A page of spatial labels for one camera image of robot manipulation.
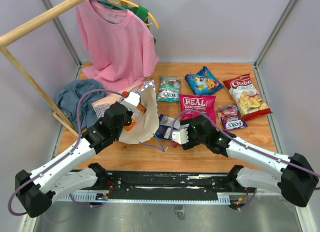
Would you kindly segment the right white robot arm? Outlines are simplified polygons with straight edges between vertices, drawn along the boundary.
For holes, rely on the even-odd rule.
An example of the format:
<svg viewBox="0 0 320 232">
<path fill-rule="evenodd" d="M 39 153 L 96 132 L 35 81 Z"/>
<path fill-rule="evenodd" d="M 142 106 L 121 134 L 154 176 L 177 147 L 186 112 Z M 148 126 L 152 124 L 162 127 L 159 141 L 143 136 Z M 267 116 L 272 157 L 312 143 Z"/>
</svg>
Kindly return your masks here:
<svg viewBox="0 0 320 232">
<path fill-rule="evenodd" d="M 205 145 L 214 154 L 245 161 L 258 167 L 253 170 L 235 165 L 227 175 L 226 185 L 232 192 L 256 188 L 282 195 L 298 207 L 306 207 L 316 190 L 319 175 L 307 159 L 298 153 L 292 156 L 255 146 L 235 134 L 214 126 L 207 116 L 199 115 L 181 122 L 172 132 L 172 140 L 184 150 Z"/>
</svg>

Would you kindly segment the green white snack pack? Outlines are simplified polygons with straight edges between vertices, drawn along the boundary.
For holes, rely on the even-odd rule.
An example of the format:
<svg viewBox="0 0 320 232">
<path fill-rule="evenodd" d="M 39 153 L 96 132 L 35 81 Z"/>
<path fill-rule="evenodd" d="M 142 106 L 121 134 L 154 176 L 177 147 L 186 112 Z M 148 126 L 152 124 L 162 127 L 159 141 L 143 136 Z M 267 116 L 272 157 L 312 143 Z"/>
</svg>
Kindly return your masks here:
<svg viewBox="0 0 320 232">
<path fill-rule="evenodd" d="M 181 80 L 174 77 L 160 77 L 157 101 L 179 102 L 181 92 Z"/>
</svg>

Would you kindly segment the orange snack pack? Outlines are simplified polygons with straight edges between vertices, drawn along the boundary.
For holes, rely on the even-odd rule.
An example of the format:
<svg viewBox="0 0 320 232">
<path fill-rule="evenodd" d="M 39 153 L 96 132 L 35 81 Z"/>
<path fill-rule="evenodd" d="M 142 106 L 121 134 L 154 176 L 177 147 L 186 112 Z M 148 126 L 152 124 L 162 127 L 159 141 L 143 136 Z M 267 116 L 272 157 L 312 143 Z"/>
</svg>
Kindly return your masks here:
<svg viewBox="0 0 320 232">
<path fill-rule="evenodd" d="M 129 126 L 125 126 L 124 129 L 126 131 L 130 131 L 134 127 L 136 122 L 138 122 L 142 118 L 146 111 L 147 109 L 141 103 L 139 103 L 131 116 L 131 124 Z"/>
</svg>

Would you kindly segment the blue white snack pack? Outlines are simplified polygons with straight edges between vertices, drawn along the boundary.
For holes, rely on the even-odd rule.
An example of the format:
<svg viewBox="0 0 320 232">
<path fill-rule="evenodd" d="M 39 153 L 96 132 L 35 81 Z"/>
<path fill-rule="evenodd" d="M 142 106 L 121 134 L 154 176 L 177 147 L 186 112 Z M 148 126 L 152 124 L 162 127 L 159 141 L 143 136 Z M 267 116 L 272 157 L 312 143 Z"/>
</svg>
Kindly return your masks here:
<svg viewBox="0 0 320 232">
<path fill-rule="evenodd" d="M 161 114 L 159 116 L 159 127 L 155 133 L 156 137 L 159 139 L 171 139 L 171 127 L 174 118 Z"/>
</svg>

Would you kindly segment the blue checkered paper bag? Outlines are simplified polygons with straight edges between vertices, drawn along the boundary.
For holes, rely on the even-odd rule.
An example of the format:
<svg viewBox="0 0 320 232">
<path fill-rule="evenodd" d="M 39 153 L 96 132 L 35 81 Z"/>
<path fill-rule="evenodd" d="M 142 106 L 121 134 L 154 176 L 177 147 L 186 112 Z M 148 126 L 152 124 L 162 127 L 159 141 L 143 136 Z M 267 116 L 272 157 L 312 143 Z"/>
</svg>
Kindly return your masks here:
<svg viewBox="0 0 320 232">
<path fill-rule="evenodd" d="M 154 80 L 133 84 L 119 91 L 134 92 L 140 95 L 140 104 L 145 112 L 136 109 L 132 115 L 130 129 L 124 129 L 119 141 L 125 144 L 139 144 L 150 140 L 159 127 L 159 114 Z"/>
</svg>

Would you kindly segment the blue snack bag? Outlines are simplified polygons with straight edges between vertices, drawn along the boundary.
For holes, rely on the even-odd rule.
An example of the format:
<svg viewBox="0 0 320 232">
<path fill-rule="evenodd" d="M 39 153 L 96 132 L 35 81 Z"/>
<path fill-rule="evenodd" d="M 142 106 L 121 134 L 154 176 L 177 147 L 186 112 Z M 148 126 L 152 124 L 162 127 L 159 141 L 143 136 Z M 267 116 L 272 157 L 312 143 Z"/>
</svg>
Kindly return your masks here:
<svg viewBox="0 0 320 232">
<path fill-rule="evenodd" d="M 187 74 L 184 79 L 197 96 L 213 95 L 224 87 L 206 66 L 196 74 Z"/>
</svg>

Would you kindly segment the red Chuba chips bag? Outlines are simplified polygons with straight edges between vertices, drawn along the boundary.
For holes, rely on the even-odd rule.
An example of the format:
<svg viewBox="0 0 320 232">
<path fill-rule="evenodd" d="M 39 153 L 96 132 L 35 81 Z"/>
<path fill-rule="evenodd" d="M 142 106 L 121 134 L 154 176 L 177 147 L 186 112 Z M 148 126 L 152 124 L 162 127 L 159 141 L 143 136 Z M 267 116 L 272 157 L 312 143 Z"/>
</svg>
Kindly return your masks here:
<svg viewBox="0 0 320 232">
<path fill-rule="evenodd" d="M 243 121 L 249 121 L 272 111 L 256 89 L 250 74 L 223 81 L 235 101 Z"/>
</svg>

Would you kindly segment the pink snack bag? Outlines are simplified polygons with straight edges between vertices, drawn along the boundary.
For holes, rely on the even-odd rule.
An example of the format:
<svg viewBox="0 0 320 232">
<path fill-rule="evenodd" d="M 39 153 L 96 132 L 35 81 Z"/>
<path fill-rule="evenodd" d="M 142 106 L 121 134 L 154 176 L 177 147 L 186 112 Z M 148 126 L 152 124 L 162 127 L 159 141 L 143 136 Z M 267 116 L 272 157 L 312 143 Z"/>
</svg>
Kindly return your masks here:
<svg viewBox="0 0 320 232">
<path fill-rule="evenodd" d="M 210 117 L 214 122 L 216 122 L 215 96 L 180 94 L 179 101 L 181 111 L 185 111 L 188 109 L 200 111 Z"/>
</svg>

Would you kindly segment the pink purple snack pouch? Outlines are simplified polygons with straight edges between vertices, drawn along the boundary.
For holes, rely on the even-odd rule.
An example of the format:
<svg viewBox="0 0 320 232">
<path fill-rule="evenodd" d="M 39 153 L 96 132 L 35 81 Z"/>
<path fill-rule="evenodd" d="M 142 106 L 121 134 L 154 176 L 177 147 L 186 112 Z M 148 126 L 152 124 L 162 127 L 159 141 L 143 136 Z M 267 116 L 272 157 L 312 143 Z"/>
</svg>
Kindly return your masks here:
<svg viewBox="0 0 320 232">
<path fill-rule="evenodd" d="M 246 128 L 248 125 L 241 118 L 236 105 L 225 105 L 217 110 L 224 131 Z"/>
</svg>

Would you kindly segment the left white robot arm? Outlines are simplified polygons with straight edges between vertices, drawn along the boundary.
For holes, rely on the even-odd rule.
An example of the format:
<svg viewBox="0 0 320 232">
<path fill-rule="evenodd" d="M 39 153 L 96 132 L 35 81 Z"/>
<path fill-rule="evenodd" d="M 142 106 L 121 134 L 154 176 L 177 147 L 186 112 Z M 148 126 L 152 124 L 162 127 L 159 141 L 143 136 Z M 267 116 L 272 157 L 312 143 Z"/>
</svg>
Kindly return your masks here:
<svg viewBox="0 0 320 232">
<path fill-rule="evenodd" d="M 63 153 L 31 172 L 18 172 L 13 196 L 17 197 L 25 213 L 35 218 L 68 193 L 91 186 L 96 190 L 103 189 L 107 185 L 107 177 L 102 175 L 103 168 L 100 165 L 89 166 L 74 176 L 68 176 L 67 173 L 118 141 L 124 127 L 132 123 L 131 117 L 136 107 L 136 104 L 124 101 L 112 104 L 104 116 Z"/>
</svg>

